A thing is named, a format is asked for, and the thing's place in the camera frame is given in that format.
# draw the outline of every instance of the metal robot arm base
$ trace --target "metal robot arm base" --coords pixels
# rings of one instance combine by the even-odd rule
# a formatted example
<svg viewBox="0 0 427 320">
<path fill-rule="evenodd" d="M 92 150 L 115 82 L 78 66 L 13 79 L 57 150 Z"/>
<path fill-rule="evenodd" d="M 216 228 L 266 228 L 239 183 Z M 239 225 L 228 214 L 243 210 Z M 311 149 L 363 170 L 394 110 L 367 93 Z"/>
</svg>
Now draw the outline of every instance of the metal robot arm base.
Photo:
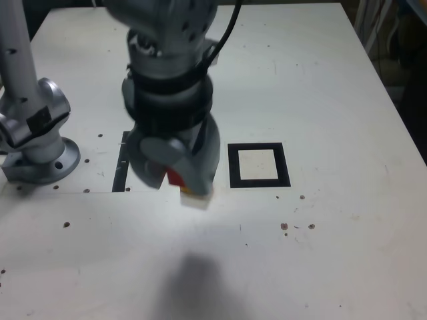
<svg viewBox="0 0 427 320">
<path fill-rule="evenodd" d="M 21 0 L 0 1 L 0 149 L 8 152 L 2 170 L 9 181 L 52 183 L 80 161 L 78 146 L 59 128 L 70 106 L 54 82 L 37 81 Z"/>
</svg>

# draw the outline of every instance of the white tabletop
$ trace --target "white tabletop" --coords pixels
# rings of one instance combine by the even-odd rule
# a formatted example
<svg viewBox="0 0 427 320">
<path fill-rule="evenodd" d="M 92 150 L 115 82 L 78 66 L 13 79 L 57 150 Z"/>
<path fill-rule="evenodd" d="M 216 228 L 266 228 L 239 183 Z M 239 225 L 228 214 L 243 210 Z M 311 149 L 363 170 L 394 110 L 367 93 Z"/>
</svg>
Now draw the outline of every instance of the white tabletop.
<svg viewBox="0 0 427 320">
<path fill-rule="evenodd" d="M 427 318 L 427 169 L 339 4 L 242 9 L 210 71 L 222 156 L 206 210 L 132 172 L 111 193 L 133 125 L 126 31 L 64 9 L 33 40 L 82 161 L 58 190 L 0 177 L 0 319 Z M 230 189 L 227 144 L 259 142 L 284 144 L 292 186 Z"/>
</svg>

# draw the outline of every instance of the black square outline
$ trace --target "black square outline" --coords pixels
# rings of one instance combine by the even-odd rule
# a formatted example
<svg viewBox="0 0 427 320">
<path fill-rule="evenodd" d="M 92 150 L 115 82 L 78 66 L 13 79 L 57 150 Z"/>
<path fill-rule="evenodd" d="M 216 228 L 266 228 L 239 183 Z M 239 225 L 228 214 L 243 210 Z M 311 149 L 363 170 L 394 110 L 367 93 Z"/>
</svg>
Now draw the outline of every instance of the black square outline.
<svg viewBox="0 0 427 320">
<path fill-rule="evenodd" d="M 241 150 L 273 150 L 278 179 L 242 180 L 240 177 L 239 162 L 239 151 Z M 228 165 L 231 188 L 273 188 L 291 186 L 282 143 L 229 143 Z"/>
</svg>

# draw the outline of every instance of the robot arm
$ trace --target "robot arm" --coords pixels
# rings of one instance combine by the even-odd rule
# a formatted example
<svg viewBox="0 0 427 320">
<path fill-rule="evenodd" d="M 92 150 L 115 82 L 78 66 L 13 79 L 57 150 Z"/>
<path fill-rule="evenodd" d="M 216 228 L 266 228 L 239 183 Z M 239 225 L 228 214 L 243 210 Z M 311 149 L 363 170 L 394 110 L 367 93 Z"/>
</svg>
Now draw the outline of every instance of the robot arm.
<svg viewBox="0 0 427 320">
<path fill-rule="evenodd" d="M 217 0 L 104 0 L 104 4 L 130 28 L 129 73 L 122 91 L 126 109 L 135 120 L 126 143 L 133 170 L 151 187 L 160 188 L 167 174 L 169 183 L 185 191 L 209 194 L 220 158 L 220 135 L 210 115 L 213 85 L 207 69 L 230 36 L 242 0 L 237 0 L 219 43 L 205 38 L 216 15 Z M 8 27 L 2 18 L 9 20 Z M 12 35 L 11 25 L 16 31 Z M 68 174 L 77 165 L 79 153 L 77 148 L 77 156 L 74 144 L 58 134 L 69 114 L 68 101 L 51 81 L 36 81 L 23 30 L 22 3 L 0 1 L 0 74 L 5 84 L 0 101 L 0 146 L 9 151 L 8 158 L 12 155 L 3 170 L 9 180 L 52 182 L 62 176 L 28 179 L 28 172 L 40 165 L 55 171 L 62 157 Z M 11 133 L 24 136 L 13 140 Z M 17 159 L 18 167 L 26 170 L 16 170 Z"/>
</svg>

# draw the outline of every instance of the white square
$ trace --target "white square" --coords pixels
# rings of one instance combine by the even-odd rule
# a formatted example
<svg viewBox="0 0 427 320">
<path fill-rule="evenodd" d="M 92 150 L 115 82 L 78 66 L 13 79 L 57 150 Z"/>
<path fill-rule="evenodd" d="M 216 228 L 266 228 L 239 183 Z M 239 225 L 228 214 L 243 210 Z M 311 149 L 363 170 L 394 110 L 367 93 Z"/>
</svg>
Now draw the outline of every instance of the white square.
<svg viewBox="0 0 427 320">
<path fill-rule="evenodd" d="M 273 150 L 239 150 L 240 179 L 279 179 Z"/>
</svg>

